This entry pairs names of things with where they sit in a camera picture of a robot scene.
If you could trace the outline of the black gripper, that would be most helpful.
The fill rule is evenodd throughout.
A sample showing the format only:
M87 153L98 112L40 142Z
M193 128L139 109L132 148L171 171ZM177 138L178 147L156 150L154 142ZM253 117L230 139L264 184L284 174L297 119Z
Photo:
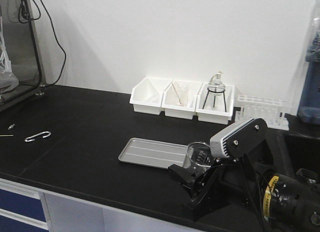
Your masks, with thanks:
M248 210L260 210L264 197L270 192L270 180L276 173L274 158L266 140L239 158L215 158L204 173L193 167L176 164L168 167L169 177L193 196L182 204L182 212L192 221L229 204Z

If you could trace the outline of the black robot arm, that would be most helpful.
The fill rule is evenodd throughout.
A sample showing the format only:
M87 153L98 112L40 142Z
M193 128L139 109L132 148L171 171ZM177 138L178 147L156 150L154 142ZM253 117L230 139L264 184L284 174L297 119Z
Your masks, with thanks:
M193 221L236 205L253 213L265 232L320 229L317 177L304 169L295 178L279 174L266 141L229 159L214 157L205 142L192 142L183 166L173 164L168 172L189 194L182 211Z

